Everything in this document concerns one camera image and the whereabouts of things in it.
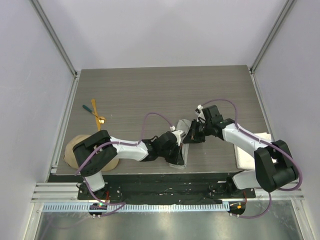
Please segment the green handled gold utensil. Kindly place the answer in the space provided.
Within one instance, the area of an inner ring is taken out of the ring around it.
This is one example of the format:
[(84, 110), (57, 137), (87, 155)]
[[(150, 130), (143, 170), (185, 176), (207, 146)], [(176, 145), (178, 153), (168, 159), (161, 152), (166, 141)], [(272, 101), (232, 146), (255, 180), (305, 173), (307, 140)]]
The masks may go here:
[(94, 115), (95, 117), (99, 118), (99, 116), (97, 114), (94, 113), (93, 110), (91, 110), (88, 106), (86, 105), (82, 105), (83, 109), (85, 109), (86, 111), (88, 111), (89, 113), (91, 113), (92, 115)]

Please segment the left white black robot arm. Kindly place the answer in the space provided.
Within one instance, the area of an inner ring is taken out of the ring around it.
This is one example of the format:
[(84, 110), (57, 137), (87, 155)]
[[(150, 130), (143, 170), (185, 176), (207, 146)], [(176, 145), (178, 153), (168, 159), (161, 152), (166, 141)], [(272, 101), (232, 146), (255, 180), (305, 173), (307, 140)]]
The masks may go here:
[(157, 158), (175, 166), (185, 166), (189, 144), (183, 143), (183, 130), (167, 131), (161, 136), (139, 141), (121, 140), (100, 130), (73, 147), (77, 174), (84, 178), (89, 194), (100, 200), (107, 192), (102, 169), (114, 159), (152, 162)]

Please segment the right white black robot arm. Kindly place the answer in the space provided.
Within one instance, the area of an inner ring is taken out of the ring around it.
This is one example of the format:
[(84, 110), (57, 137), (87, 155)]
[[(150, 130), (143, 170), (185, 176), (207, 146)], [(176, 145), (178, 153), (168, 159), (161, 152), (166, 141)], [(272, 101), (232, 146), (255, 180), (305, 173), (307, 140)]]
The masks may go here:
[(226, 193), (233, 198), (244, 189), (261, 188), (268, 193), (275, 190), (295, 191), (302, 185), (302, 173), (290, 154), (288, 145), (282, 141), (270, 141), (246, 131), (228, 118), (217, 122), (193, 120), (183, 142), (203, 143), (214, 136), (244, 150), (254, 158), (254, 169), (244, 170), (226, 184)]

